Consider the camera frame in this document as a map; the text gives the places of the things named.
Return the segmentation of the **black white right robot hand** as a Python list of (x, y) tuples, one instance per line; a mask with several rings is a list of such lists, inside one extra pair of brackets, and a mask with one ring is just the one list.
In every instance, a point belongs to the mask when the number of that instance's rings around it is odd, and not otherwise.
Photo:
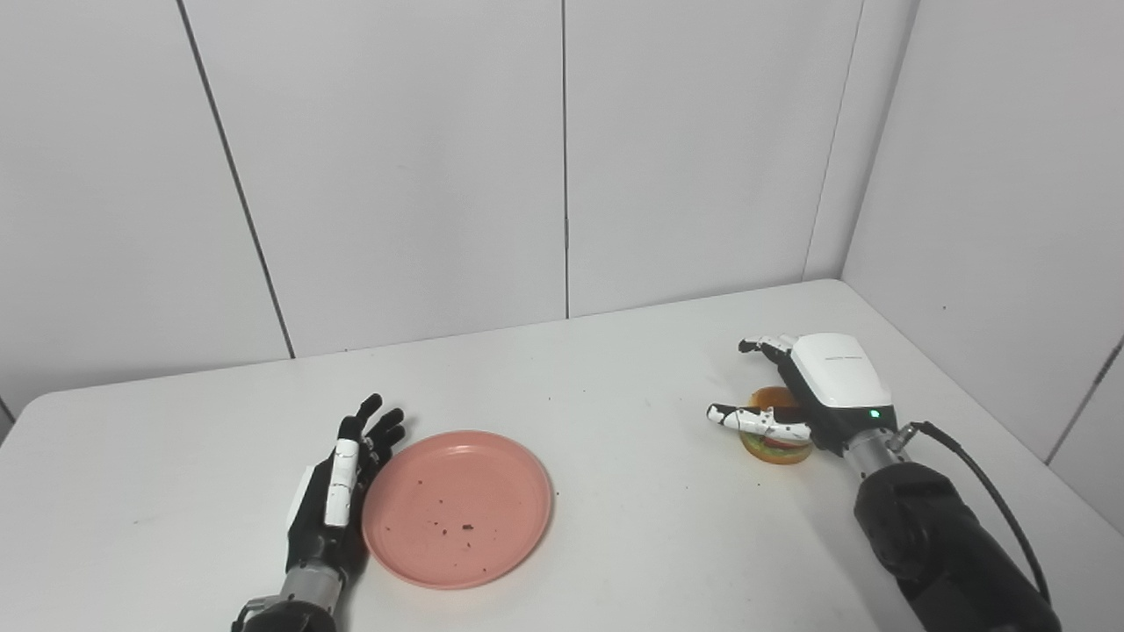
[(738, 352), (764, 355), (795, 403), (713, 404), (706, 416), (720, 427), (736, 428), (767, 446), (814, 445), (833, 455), (843, 455), (844, 449), (871, 433), (898, 432), (891, 392), (854, 336), (760, 336), (740, 341)]

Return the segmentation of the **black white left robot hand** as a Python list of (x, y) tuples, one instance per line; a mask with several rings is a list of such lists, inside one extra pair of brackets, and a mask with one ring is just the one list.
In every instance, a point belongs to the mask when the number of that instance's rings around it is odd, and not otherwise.
[(380, 392), (372, 392), (357, 412), (339, 423), (337, 439), (346, 449), (354, 444), (353, 484), (342, 488), (346, 499), (330, 499), (336, 448), (320, 463), (306, 471), (302, 491), (294, 504), (292, 520), (285, 531), (285, 570), (297, 565), (326, 565), (339, 572), (342, 581), (357, 579), (366, 566), (368, 549), (363, 540), (362, 516), (368, 491), (377, 475), (386, 468), (393, 448), (405, 436), (405, 414), (400, 408), (382, 413), (371, 428), (368, 421), (383, 405)]

